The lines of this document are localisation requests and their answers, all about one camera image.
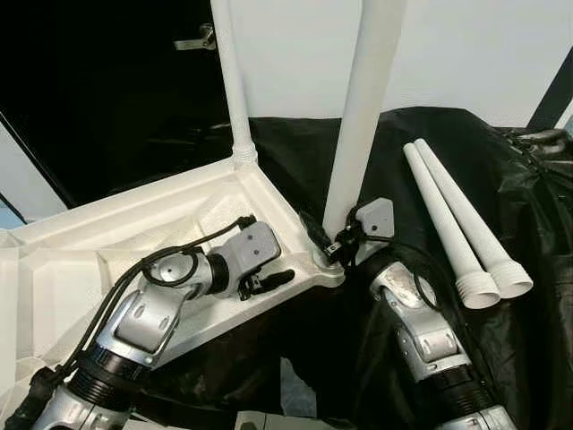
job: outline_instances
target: white wall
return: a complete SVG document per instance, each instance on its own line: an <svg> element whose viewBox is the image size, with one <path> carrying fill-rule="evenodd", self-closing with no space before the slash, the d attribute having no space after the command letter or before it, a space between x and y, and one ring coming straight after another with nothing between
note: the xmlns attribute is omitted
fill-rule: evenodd
<svg viewBox="0 0 573 430"><path fill-rule="evenodd" d="M359 0L231 1L250 116L341 116ZM409 0L383 110L525 125L571 43L571 0Z"/></svg>
<svg viewBox="0 0 573 430"><path fill-rule="evenodd" d="M27 221L43 219L66 209L1 123L0 193Z"/></svg>

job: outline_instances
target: black tarp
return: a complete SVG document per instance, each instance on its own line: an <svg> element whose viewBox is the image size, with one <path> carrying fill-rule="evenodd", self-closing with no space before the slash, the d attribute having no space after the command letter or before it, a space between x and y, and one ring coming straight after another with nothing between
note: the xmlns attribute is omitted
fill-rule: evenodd
<svg viewBox="0 0 573 430"><path fill-rule="evenodd" d="M317 220L339 124L337 119L252 120L262 169L295 209ZM529 272L535 287L528 294L480 311L458 302L402 154L402 146L418 137L426 139ZM519 429L573 428L571 155L568 142L557 164L546 162L539 147L519 143L464 110L414 107L381 115L363 181L361 200L381 196L394 202L397 239L428 251L447 271L449 282L434 285L444 314ZM317 392L320 417L351 417L361 428L414 426L399 378L404 364L383 314L374 315L377 330L369 331L367 355L356 362L371 311L359 282L335 290L312 288L165 366L152 386L183 403L276 412L278 402L269 393L278 393L272 369L282 356ZM359 405L357 390L363 393Z"/></svg>

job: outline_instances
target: threaded end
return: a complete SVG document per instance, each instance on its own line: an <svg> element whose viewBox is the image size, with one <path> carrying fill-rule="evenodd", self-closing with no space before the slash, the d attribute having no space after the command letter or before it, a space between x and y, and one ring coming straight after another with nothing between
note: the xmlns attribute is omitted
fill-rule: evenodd
<svg viewBox="0 0 573 430"><path fill-rule="evenodd" d="M68 389L76 396L105 409L123 411L130 406L129 396L104 383L83 370L78 370L68 384Z"/></svg>
<svg viewBox="0 0 573 430"><path fill-rule="evenodd" d="M465 417L495 405L473 367L461 365L419 382L423 416L433 424Z"/></svg>
<svg viewBox="0 0 573 430"><path fill-rule="evenodd" d="M490 269L490 274L500 290L501 298L521 296L529 291L534 282L518 262L500 262Z"/></svg>
<svg viewBox="0 0 573 430"><path fill-rule="evenodd" d="M233 145L233 160L237 166L256 163L259 154L252 141Z"/></svg>
<svg viewBox="0 0 573 430"><path fill-rule="evenodd" d="M456 280L459 296L469 309L484 309L500 301L500 292L486 271L468 273Z"/></svg>

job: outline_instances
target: door handle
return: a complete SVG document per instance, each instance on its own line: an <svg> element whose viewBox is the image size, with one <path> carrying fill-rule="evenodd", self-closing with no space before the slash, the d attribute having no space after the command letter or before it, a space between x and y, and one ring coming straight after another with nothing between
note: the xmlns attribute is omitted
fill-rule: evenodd
<svg viewBox="0 0 573 430"><path fill-rule="evenodd" d="M213 51L217 49L217 40L215 39L215 30L213 24L206 23L199 27L200 39L176 40L173 42L177 51L188 51L191 49L208 49Z"/></svg>

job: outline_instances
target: black wire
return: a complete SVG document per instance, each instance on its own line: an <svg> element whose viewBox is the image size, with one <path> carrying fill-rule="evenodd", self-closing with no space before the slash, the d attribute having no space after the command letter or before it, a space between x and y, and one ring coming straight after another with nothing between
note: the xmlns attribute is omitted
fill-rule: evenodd
<svg viewBox="0 0 573 430"><path fill-rule="evenodd" d="M417 273L414 273L414 285L423 302L426 303L430 309L441 313L439 307L432 303L432 301L426 296L426 293L423 292L422 284L420 283L420 277Z"/></svg>
<svg viewBox="0 0 573 430"><path fill-rule="evenodd" d="M81 336L81 339L78 342L76 348L73 350L72 354L70 354L70 356L67 358L67 360L63 365L59 366L56 369L55 378L63 380L67 375L69 375L73 370L75 370L75 368L77 367L78 356L82 352L83 347L85 347L90 337L91 337L90 345L93 344L98 335L106 326L107 320L109 320L109 317L114 312L115 307L117 306L117 303L121 299L125 290L132 283L132 281L135 279L135 277L140 271L142 271L146 266L150 266L160 258L166 257L171 254L177 254L180 252L188 251L197 245L208 242L211 239L214 239L215 237L224 235L226 232L237 227L243 220L244 218L239 218L233 223L229 224L228 226L214 233L211 233L210 235L204 236L201 239L189 242L188 244L179 246L169 246L167 248L159 249L156 252L141 259L139 262L135 263L131 268L129 268L126 272L124 272L124 274L122 274L122 276L120 276L119 279L115 282L114 286L107 292L106 296L101 302L101 305L98 308L98 311L91 319L90 325L88 325L86 331ZM193 257L194 257L193 267L190 270L190 272L187 275L185 275L185 278L187 278L188 275L190 275L189 276L190 278L197 268L197 257L196 256ZM151 279L152 282L156 282L157 280L159 280L153 277L151 277Z"/></svg>

